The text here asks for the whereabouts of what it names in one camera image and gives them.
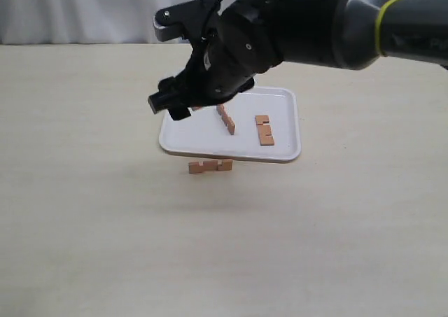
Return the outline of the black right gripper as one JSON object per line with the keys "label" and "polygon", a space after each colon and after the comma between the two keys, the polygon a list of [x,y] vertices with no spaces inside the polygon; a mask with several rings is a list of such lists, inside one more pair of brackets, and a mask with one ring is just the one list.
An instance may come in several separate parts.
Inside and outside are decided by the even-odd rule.
{"label": "black right gripper", "polygon": [[253,77],[281,62],[269,29],[259,17],[225,12],[192,52],[184,70],[161,80],[148,97],[154,114],[173,121],[191,116],[190,107],[213,106],[253,87]]}

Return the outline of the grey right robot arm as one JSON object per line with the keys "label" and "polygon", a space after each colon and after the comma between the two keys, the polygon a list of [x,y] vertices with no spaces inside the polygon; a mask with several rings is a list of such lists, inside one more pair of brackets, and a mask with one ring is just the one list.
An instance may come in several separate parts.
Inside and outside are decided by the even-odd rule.
{"label": "grey right robot arm", "polygon": [[159,10],[159,41],[192,47],[148,103],[174,120],[250,90],[282,62],[361,70],[380,57],[447,65],[447,0],[192,0]]}

